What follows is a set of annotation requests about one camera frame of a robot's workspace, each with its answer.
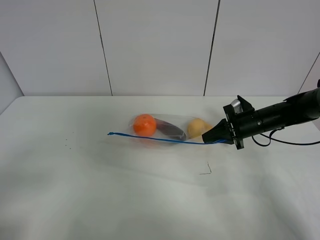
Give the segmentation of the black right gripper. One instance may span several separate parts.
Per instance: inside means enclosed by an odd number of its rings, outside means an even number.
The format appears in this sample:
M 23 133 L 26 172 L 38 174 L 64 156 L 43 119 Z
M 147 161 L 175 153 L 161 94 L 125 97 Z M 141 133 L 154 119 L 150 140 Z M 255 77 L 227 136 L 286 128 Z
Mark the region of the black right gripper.
M 229 144 L 229 129 L 238 150 L 244 148 L 244 139 L 255 133 L 254 112 L 235 114 L 229 104 L 223 107 L 227 120 L 222 119 L 215 127 L 201 135 L 205 144 Z

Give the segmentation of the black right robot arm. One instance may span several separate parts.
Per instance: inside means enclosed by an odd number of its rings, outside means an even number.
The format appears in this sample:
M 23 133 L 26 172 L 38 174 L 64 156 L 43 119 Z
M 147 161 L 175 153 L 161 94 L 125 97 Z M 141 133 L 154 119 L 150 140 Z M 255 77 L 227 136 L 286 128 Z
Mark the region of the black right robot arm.
M 313 90 L 258 110 L 238 95 L 223 110 L 226 118 L 201 135 L 205 144 L 234 144 L 240 150 L 244 148 L 244 139 L 261 135 L 270 141 L 298 146 L 298 143 L 278 140 L 272 135 L 285 127 L 311 122 L 320 117 L 320 84 L 317 83 L 317 88 Z

